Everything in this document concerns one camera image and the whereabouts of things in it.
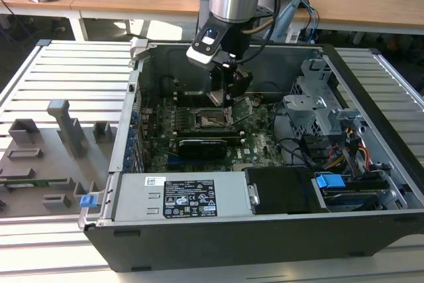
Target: desk leg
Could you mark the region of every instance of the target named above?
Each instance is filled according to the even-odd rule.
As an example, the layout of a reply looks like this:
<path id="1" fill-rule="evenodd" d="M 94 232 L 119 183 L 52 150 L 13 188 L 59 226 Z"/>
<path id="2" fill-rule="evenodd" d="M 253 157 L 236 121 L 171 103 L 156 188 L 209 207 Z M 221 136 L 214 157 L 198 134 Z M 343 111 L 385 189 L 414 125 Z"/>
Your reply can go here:
<path id="1" fill-rule="evenodd" d="M 76 41 L 88 41 L 87 31 L 82 18 L 69 18 Z"/>
<path id="2" fill-rule="evenodd" d="M 6 15 L 0 15 L 0 26 L 5 30 L 11 28 L 11 24 L 7 20 Z"/>
<path id="3" fill-rule="evenodd" d="M 364 37 L 365 32 L 358 31 L 353 38 L 353 44 L 360 44 L 360 41 Z"/>
<path id="4" fill-rule="evenodd" d="M 131 23 L 129 20 L 124 20 L 125 22 L 125 32 L 131 34 Z"/>

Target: red wire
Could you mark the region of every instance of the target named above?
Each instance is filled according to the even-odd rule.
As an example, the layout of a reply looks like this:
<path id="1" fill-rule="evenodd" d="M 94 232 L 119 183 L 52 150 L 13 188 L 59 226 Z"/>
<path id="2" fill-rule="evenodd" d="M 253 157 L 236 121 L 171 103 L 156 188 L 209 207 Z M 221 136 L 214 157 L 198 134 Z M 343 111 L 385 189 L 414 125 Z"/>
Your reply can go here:
<path id="1" fill-rule="evenodd" d="M 368 149 L 364 148 L 365 152 L 366 152 L 366 168 L 369 170 L 370 169 L 370 153 L 368 152 Z"/>
<path id="2" fill-rule="evenodd" d="M 330 150 L 330 153 L 329 153 L 329 155 L 330 155 L 330 159 L 329 160 L 331 160 L 331 158 L 333 157 L 333 151 L 334 151 L 334 149 L 336 149 L 336 148 L 338 148 L 338 147 L 340 147 L 339 145 L 336 145 L 336 146 L 334 146 L 331 150 Z"/>

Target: aluminum extrusion table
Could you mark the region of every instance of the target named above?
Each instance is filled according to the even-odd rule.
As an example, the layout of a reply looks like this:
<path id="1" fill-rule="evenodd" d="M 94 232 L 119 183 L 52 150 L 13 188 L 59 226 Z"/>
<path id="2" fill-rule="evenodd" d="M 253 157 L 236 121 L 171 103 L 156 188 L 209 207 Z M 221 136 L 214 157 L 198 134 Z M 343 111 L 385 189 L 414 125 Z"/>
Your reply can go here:
<path id="1" fill-rule="evenodd" d="M 0 149 L 16 118 L 54 127 L 50 99 L 69 99 L 81 125 L 118 125 L 131 68 L 128 42 L 52 41 L 37 46 L 0 95 Z M 379 54 L 338 49 L 368 93 L 424 163 L 424 101 Z M 342 95 L 349 101 L 348 95 Z M 370 258 L 115 273 L 79 230 L 77 215 L 0 219 L 0 279 L 8 282 L 422 282 L 424 235 Z"/>

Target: barcode sticker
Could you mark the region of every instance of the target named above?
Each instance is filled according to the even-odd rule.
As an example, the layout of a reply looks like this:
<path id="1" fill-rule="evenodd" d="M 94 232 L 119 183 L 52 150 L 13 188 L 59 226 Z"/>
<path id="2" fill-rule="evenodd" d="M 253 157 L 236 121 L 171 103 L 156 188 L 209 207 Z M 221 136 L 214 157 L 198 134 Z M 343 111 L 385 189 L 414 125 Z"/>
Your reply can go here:
<path id="1" fill-rule="evenodd" d="M 163 186 L 165 184 L 166 177 L 146 177 L 145 186 Z"/>

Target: blue cable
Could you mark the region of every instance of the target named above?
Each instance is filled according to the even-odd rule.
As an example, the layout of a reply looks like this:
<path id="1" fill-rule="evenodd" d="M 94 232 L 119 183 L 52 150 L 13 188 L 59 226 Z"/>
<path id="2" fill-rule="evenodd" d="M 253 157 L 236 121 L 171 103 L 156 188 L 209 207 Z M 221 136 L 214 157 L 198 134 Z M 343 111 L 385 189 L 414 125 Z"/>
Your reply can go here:
<path id="1" fill-rule="evenodd" d="M 309 40 L 307 41 L 307 43 L 311 43 L 311 40 L 312 40 L 312 38 L 313 38 L 313 34 L 314 34 L 314 32 L 315 32 L 315 30 L 317 29 L 317 19 L 316 19 L 316 17 L 315 17 L 315 11 L 312 9 L 312 7 L 306 2 L 306 1 L 304 1 L 304 0 L 300 0 L 304 5 L 305 5 L 305 7 L 309 10 L 309 12 L 311 13 L 311 16 L 312 16 L 312 18 L 313 18 L 313 28 L 312 28 L 312 31 L 311 31 L 311 36 L 309 37 Z"/>

